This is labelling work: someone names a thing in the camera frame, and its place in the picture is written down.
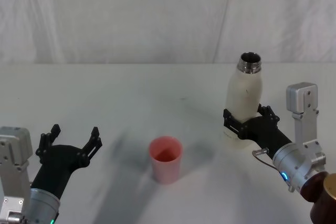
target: screw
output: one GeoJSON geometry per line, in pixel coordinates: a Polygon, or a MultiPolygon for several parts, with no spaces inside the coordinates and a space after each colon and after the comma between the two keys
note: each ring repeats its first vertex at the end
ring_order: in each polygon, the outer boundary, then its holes
{"type": "Polygon", "coordinates": [[[289,187],[288,187],[288,190],[289,190],[291,193],[294,193],[295,188],[294,188],[293,186],[289,186],[289,187]]]}

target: plastic cup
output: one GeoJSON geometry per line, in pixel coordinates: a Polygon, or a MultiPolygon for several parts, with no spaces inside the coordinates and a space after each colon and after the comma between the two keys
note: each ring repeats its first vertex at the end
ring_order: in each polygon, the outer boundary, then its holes
{"type": "Polygon", "coordinates": [[[182,152],[182,144],[172,136],[161,136],[151,142],[153,174],[159,183],[171,184],[178,180],[182,152]]]}

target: water bottle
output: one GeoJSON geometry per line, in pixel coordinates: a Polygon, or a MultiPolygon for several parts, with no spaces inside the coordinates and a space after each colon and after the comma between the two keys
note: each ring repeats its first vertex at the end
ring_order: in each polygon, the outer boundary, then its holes
{"type": "MultiPolygon", "coordinates": [[[[235,119],[241,123],[246,122],[257,114],[262,88],[260,56],[254,52],[242,54],[229,81],[225,108],[235,119]]],[[[243,148],[252,143],[249,140],[240,140],[226,127],[224,133],[233,140],[235,147],[243,148]]]]}

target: white backdrop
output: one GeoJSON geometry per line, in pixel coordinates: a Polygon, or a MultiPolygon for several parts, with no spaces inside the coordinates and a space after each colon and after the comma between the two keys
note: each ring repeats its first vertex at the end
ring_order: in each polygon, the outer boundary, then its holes
{"type": "Polygon", "coordinates": [[[0,63],[336,61],[336,0],[0,0],[0,63]]]}

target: bottle cap opening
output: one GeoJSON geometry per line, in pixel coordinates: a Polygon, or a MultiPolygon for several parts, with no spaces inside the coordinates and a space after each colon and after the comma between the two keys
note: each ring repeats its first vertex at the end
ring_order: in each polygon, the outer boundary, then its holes
{"type": "Polygon", "coordinates": [[[237,68],[243,73],[258,73],[261,70],[261,57],[255,52],[245,52],[241,55],[237,68]]]}

